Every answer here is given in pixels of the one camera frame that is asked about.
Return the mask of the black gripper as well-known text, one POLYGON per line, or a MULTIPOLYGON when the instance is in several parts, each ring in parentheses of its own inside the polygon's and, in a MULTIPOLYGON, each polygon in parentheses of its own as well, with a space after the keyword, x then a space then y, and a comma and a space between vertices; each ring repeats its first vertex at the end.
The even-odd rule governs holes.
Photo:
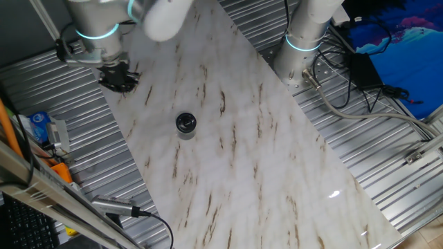
POLYGON ((100 71, 98 83, 111 91, 132 91, 140 80, 141 74, 129 71, 127 62, 119 62, 113 66, 103 66, 100 71))

